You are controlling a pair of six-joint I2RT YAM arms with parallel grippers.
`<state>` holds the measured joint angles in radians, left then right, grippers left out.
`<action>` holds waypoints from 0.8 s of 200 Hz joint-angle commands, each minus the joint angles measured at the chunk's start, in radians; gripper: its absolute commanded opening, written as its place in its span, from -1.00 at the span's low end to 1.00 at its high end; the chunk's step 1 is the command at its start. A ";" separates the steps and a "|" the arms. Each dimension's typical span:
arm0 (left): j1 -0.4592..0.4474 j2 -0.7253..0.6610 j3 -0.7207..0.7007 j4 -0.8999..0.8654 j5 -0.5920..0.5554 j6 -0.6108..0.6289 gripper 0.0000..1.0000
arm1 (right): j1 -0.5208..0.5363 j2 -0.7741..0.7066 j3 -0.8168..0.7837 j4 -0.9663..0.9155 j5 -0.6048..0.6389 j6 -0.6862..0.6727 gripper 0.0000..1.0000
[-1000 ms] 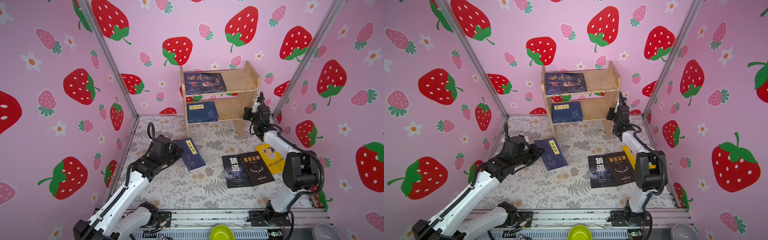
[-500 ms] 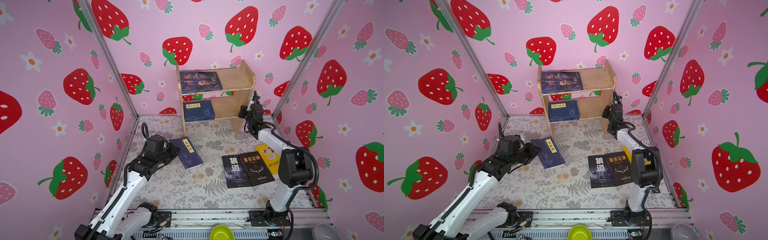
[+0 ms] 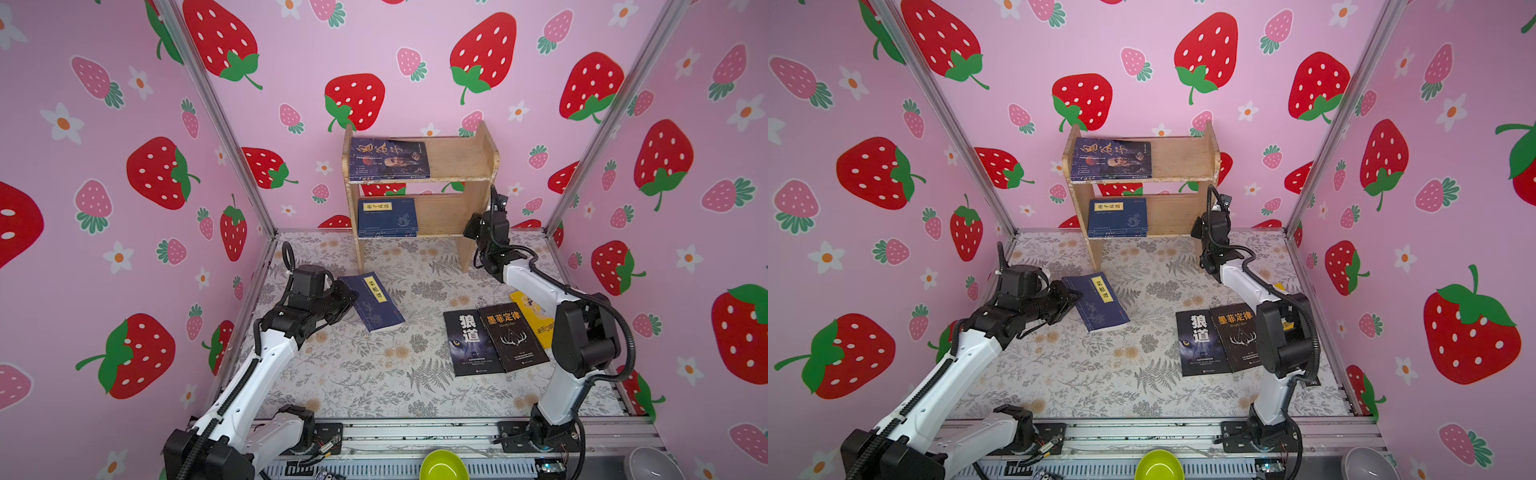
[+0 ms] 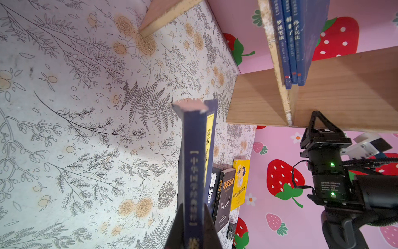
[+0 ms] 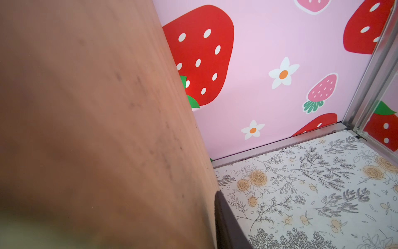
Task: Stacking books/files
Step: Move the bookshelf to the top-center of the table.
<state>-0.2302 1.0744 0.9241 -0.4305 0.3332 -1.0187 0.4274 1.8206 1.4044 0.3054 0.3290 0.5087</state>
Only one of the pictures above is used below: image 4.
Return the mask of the purple-navy book yellow label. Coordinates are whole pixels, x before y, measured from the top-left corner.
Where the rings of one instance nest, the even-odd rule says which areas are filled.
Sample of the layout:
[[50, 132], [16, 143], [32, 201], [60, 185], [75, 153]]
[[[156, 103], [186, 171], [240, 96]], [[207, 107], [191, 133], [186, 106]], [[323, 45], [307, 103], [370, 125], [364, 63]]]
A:
[[182, 248], [203, 249], [210, 222], [208, 192], [211, 178], [210, 149], [217, 102], [182, 99], [172, 107], [182, 123], [178, 161], [178, 213], [182, 218]]

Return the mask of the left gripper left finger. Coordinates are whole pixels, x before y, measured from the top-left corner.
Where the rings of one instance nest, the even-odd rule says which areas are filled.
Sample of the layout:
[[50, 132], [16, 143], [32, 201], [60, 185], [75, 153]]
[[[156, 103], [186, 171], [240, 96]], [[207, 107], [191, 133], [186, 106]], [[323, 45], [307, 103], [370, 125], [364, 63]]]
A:
[[169, 236], [167, 238], [166, 244], [164, 246], [164, 249], [183, 249], [184, 248], [184, 243], [183, 243], [183, 204], [180, 204], [176, 217], [173, 221], [172, 228], [170, 230]]

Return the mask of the navy book yellow label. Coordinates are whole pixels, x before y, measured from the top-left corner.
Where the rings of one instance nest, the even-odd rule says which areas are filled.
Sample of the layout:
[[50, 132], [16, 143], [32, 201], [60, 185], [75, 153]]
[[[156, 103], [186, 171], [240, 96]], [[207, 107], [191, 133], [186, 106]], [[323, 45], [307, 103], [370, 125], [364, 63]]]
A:
[[290, 71], [292, 83], [294, 85], [298, 84], [298, 76], [297, 76], [297, 66], [296, 66], [296, 53], [295, 53], [295, 41], [294, 41], [294, 33], [293, 33], [293, 17], [292, 11], [290, 7], [289, 0], [282, 0], [283, 6], [283, 15], [286, 27], [286, 41], [288, 46], [288, 55], [289, 55], [289, 63], [290, 63]]

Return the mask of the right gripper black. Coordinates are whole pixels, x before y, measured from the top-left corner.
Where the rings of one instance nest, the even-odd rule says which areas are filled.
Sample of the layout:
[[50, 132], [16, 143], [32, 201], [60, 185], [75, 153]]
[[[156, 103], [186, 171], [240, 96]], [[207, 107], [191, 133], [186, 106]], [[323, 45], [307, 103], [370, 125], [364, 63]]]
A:
[[314, 190], [309, 199], [329, 209], [362, 209], [363, 200], [344, 169], [342, 148], [352, 145], [350, 138], [320, 111], [313, 111], [300, 146], [302, 158], [308, 158]]

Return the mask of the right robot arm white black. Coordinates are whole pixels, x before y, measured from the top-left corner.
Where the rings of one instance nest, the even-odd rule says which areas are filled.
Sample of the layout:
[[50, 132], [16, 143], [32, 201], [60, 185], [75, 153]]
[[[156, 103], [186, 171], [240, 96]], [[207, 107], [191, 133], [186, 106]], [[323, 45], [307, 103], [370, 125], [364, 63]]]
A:
[[395, 228], [398, 222], [398, 178], [386, 166], [391, 145], [366, 132], [350, 139], [321, 112], [312, 112], [300, 143], [301, 158], [313, 177], [316, 205], [323, 206], [322, 233], [331, 249], [366, 249], [365, 225]]

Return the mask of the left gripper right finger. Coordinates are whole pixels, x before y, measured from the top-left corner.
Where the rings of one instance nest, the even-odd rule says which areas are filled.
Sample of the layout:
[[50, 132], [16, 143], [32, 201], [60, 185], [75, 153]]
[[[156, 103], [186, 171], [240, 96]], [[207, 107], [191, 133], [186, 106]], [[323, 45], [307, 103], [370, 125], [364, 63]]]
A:
[[204, 249], [222, 249], [207, 204], [204, 204]]

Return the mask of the blue book yellow label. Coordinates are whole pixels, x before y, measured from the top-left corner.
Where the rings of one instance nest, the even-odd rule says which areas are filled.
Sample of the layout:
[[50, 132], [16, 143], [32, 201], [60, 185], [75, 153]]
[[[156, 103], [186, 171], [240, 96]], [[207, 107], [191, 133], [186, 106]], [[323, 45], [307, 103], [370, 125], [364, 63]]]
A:
[[318, 39], [327, 21], [329, 5], [328, 0], [291, 1], [299, 86], [306, 83]]

